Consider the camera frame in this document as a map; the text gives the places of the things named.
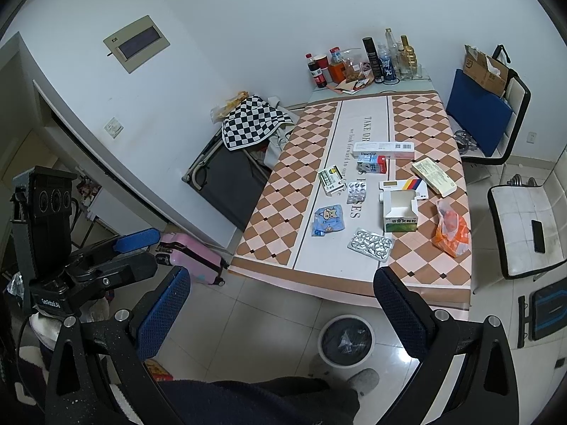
red cup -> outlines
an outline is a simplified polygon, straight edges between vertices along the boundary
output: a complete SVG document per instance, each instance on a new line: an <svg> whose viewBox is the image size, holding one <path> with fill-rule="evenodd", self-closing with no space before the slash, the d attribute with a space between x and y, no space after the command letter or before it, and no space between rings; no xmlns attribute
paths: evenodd
<svg viewBox="0 0 567 425"><path fill-rule="evenodd" d="M315 59L319 68L329 67L329 59L327 59L326 54L319 54L317 56L314 56L313 59Z"/></svg>

smartphone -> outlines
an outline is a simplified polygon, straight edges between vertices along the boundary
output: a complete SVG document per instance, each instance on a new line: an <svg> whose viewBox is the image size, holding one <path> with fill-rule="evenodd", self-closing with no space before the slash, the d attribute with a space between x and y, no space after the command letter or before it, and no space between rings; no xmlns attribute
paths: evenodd
<svg viewBox="0 0 567 425"><path fill-rule="evenodd" d="M532 220L532 233L534 234L534 250L545 254L545 242L543 240L543 226L540 221Z"/></svg>

orange plastic bag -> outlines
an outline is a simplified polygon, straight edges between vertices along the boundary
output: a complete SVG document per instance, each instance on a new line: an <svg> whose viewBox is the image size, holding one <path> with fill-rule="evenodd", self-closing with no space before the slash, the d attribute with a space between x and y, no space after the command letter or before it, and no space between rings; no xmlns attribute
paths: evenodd
<svg viewBox="0 0 567 425"><path fill-rule="evenodd" d="M464 217L457 214L444 199L437 202L437 212L439 224L432 240L433 244L452 257L467 252L471 247L471 234Z"/></svg>

blue folder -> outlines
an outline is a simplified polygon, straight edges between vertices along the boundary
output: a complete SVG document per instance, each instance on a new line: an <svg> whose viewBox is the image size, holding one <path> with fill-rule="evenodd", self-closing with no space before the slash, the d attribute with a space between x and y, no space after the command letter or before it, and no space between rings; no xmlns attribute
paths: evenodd
<svg viewBox="0 0 567 425"><path fill-rule="evenodd" d="M508 126L512 109L457 69L447 113L469 132L484 155L491 157Z"/></svg>

white medicine box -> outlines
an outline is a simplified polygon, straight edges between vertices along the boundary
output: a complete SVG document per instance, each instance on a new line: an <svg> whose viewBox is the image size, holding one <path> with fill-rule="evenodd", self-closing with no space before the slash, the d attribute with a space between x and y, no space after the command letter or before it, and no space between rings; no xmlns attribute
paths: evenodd
<svg viewBox="0 0 567 425"><path fill-rule="evenodd" d="M384 231L415 232L417 200L415 190L384 191Z"/></svg>

